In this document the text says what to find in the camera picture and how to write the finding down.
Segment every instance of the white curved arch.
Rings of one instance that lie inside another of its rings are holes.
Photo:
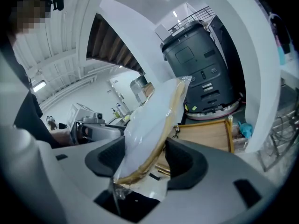
[[[102,0],[98,13],[123,40],[155,87],[175,77],[168,62],[164,61],[161,40],[151,21],[114,0]]]
[[[278,107],[279,57],[267,19],[254,0],[204,0],[219,16],[238,51],[246,86],[246,121],[254,132],[246,152],[261,148]]]
[[[94,17],[97,13],[97,9],[101,3],[101,0],[84,0],[81,1],[81,9],[79,10],[79,19],[82,21],[81,26],[77,29],[77,58],[80,65],[84,65],[86,62],[87,45],[90,30],[92,28]]]

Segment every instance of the blue object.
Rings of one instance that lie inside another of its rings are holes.
[[[250,138],[252,136],[252,125],[247,124],[247,123],[241,124],[239,121],[238,121],[238,124],[240,126],[241,134],[246,139]]]
[[[278,49],[278,54],[279,54],[280,65],[284,65],[285,64],[285,52],[281,46],[277,47],[277,49]]]

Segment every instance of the small bottle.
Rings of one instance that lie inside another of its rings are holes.
[[[282,46],[280,44],[280,41],[279,41],[279,38],[277,35],[275,36],[275,41],[276,41],[276,45],[277,45],[277,49],[278,49],[280,65],[284,65],[285,64],[285,52],[282,49]]]
[[[128,113],[124,110],[124,108],[119,103],[116,103],[116,107],[117,107],[117,109],[119,110],[119,112],[121,113],[122,116],[125,116]]]
[[[113,114],[115,115],[115,117],[119,118],[120,114],[114,108],[111,109],[113,110]]]

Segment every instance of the wooden slats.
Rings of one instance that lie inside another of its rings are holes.
[[[129,54],[127,54],[126,58],[123,60],[123,66],[126,66],[131,61],[132,57],[132,53],[129,52]]]
[[[113,61],[116,58],[117,53],[120,51],[122,45],[123,42],[121,38],[119,36],[116,36],[116,39],[114,40],[113,45],[108,54],[108,61]]]
[[[128,65],[129,68],[133,68],[134,66],[137,65],[137,60],[134,58],[131,63]]]
[[[87,53],[89,56],[91,56],[93,53],[93,47],[94,47],[94,43],[96,40],[96,36],[94,34],[97,34],[97,32],[99,30],[100,23],[101,23],[101,21],[99,19],[93,20],[93,25],[92,25],[92,29],[90,31],[88,45],[87,45]]]
[[[135,67],[134,67],[134,70],[139,70],[141,68],[140,64],[137,64]]]
[[[108,31],[107,31],[107,33],[105,35],[105,38],[103,40],[100,52],[99,52],[99,57],[101,59],[103,59],[104,57],[108,56],[109,50],[110,50],[110,48],[111,48],[111,46],[113,44],[113,41],[115,40],[116,36],[117,36],[116,32],[113,30],[113,28],[109,27]]]
[[[116,63],[119,64],[127,55],[129,49],[127,48],[127,46],[125,44],[123,44],[120,52],[118,53],[117,57],[116,57]]]
[[[101,21],[99,29],[96,34],[94,46],[93,46],[93,52],[92,57],[97,56],[100,52],[100,48],[102,46],[103,40],[105,38],[105,34],[109,28],[109,24],[106,21]]]
[[[143,72],[121,38],[99,14],[96,14],[93,21],[86,56]]]

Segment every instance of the metal rack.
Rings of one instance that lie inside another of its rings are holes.
[[[205,7],[193,13],[192,15],[186,17],[181,22],[179,22],[178,24],[170,28],[168,31],[170,32],[170,34],[173,34],[176,31],[178,31],[181,27],[183,27],[184,25],[186,25],[191,21],[207,21],[209,18],[211,18],[214,15],[215,12],[210,7]]]

